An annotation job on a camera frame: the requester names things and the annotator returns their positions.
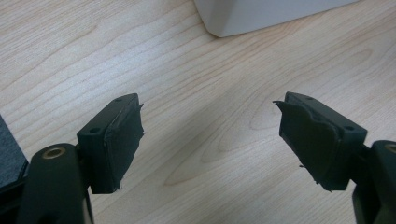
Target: wood grain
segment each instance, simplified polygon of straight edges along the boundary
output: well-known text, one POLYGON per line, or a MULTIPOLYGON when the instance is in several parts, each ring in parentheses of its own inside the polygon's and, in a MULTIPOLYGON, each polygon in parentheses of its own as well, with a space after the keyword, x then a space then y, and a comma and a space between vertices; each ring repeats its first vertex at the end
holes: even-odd
POLYGON ((2 1, 0 113, 31 158, 137 92, 146 134, 96 223, 354 223, 277 136, 271 103, 319 99, 396 141, 396 2, 210 35, 191 0, 2 1))

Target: white box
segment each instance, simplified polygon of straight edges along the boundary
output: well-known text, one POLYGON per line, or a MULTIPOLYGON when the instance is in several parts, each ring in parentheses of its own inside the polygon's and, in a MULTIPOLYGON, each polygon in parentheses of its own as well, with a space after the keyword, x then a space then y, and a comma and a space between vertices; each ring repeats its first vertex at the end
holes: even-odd
POLYGON ((223 37, 295 20, 359 0, 194 0, 206 29, 223 37))

